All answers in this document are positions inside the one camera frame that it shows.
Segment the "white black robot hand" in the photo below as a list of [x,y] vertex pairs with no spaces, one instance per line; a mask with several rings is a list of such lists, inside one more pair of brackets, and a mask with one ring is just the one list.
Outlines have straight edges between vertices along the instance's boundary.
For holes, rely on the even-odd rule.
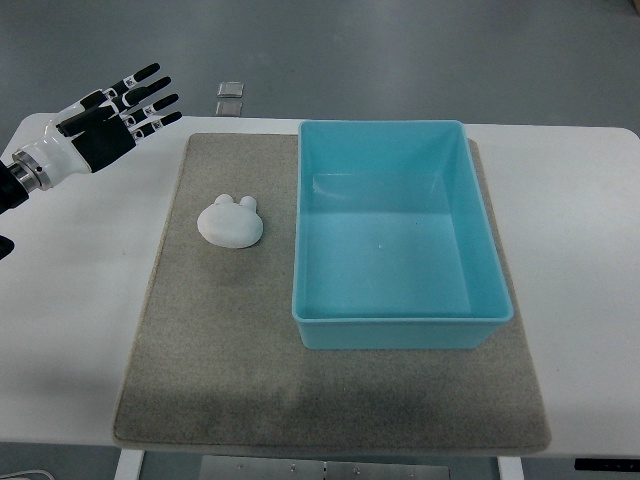
[[146,82],[159,70],[160,65],[152,63],[54,115],[40,138],[12,154],[7,173],[28,193],[45,191],[73,174],[104,169],[180,120],[178,111],[162,113],[177,102],[177,94],[149,101],[171,82],[168,76]]

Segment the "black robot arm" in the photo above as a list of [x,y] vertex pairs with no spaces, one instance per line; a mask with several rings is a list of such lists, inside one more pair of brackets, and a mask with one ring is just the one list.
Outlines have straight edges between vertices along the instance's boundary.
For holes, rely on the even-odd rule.
[[[15,209],[24,203],[29,198],[29,194],[23,184],[10,171],[9,167],[2,162],[0,177],[0,213],[2,215],[6,211]],[[7,257],[14,248],[14,242],[1,235],[1,260]]]

